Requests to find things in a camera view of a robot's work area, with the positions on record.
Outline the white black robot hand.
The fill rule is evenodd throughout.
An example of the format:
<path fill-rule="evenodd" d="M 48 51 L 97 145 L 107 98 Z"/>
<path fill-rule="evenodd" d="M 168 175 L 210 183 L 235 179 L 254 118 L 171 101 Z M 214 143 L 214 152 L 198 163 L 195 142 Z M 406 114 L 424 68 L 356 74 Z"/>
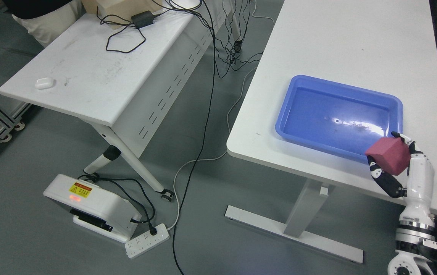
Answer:
<path fill-rule="evenodd" d="M 401 138 L 408 146 L 411 156 L 409 167 L 398 176 L 391 175 L 381 169 L 372 157 L 366 156 L 372 179 L 391 198 L 404 199 L 406 207 L 401 214 L 427 218 L 431 214 L 434 185 L 433 165 L 414 139 L 398 132 L 391 132 L 391 135 L 391 137 Z"/>

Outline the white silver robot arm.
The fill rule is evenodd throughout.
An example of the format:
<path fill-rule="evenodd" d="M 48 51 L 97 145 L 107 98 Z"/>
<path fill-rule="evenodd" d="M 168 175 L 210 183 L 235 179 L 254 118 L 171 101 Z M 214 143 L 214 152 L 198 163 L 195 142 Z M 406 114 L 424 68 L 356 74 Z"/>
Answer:
<path fill-rule="evenodd" d="M 388 263 L 388 275 L 432 275 L 429 266 L 437 251 L 434 215 L 427 218 L 401 214 L 395 233 L 395 257 Z"/>

